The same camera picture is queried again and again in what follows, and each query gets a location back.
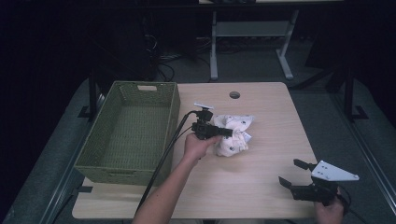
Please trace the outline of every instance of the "forearm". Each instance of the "forearm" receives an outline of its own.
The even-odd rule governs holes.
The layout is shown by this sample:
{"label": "forearm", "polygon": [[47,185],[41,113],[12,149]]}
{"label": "forearm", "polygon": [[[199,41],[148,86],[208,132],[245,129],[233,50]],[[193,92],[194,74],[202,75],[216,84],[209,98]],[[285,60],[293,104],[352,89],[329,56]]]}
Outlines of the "forearm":
{"label": "forearm", "polygon": [[133,223],[168,223],[193,166],[193,162],[182,160],[168,178],[148,196],[134,216]]}

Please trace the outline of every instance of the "dark background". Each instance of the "dark background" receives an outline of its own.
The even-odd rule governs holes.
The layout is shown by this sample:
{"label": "dark background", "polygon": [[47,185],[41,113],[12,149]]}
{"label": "dark background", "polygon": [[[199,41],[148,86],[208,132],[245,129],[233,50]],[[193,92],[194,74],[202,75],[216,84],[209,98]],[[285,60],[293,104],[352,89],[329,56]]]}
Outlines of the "dark background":
{"label": "dark background", "polygon": [[[126,2],[107,4],[123,7],[133,1]],[[141,26],[140,14],[98,9],[103,3],[92,0],[2,0],[0,3],[0,174],[3,178],[0,220],[35,165],[73,93],[90,73],[96,74],[102,91],[115,78],[153,79],[155,55],[145,50],[145,29],[158,36],[162,44],[189,57],[194,57],[191,41],[196,36],[210,36],[210,13],[192,16],[175,11],[157,12],[151,25]],[[394,9],[387,1],[349,5],[323,14],[307,8],[300,14],[293,38],[317,38],[307,62],[309,66],[326,68],[340,61],[347,63],[367,85],[389,121],[396,125]],[[183,36],[176,35],[180,30]]]}

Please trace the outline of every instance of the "hand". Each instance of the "hand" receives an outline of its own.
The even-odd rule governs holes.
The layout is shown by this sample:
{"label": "hand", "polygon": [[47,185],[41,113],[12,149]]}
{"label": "hand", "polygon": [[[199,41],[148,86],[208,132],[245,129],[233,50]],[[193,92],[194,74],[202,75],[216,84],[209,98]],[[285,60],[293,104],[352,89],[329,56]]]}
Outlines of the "hand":
{"label": "hand", "polygon": [[335,197],[328,206],[314,203],[318,224],[341,224],[344,216],[343,203]]}
{"label": "hand", "polygon": [[214,136],[206,140],[200,140],[195,133],[189,133],[184,145],[184,156],[182,160],[193,162],[195,165],[199,159],[206,155],[206,150],[211,145],[221,140],[221,136]]}

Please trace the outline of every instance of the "black mount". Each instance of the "black mount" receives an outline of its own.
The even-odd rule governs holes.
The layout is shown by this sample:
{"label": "black mount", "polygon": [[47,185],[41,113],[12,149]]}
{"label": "black mount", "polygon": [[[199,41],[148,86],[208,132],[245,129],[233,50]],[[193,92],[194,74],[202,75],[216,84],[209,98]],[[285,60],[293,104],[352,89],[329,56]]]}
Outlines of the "black mount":
{"label": "black mount", "polygon": [[213,116],[213,113],[210,112],[208,108],[202,107],[202,111],[196,111],[195,114],[197,115],[198,120],[192,124],[191,129],[199,139],[203,140],[217,135],[227,137],[233,136],[233,130],[219,128],[218,126],[213,126],[208,123]]}

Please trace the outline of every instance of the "human arm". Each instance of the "human arm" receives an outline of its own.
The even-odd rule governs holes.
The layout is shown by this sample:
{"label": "human arm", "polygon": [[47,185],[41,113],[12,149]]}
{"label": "human arm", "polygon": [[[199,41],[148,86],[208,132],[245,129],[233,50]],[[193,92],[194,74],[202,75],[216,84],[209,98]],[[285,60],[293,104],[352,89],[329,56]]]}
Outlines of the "human arm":
{"label": "human arm", "polygon": [[133,223],[168,223],[192,168],[199,159],[205,156],[207,148],[219,140],[220,136],[199,140],[194,133],[188,134],[180,163],[168,178],[147,197],[135,214]]}

